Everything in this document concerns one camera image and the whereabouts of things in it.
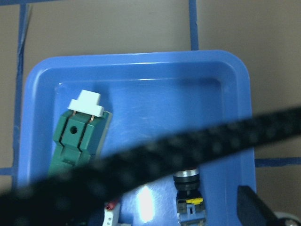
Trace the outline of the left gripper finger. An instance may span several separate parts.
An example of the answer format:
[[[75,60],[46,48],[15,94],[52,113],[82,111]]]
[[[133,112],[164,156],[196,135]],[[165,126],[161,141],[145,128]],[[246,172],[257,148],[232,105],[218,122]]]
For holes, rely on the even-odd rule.
[[[237,216],[243,226],[275,226],[278,218],[249,186],[238,186]]]

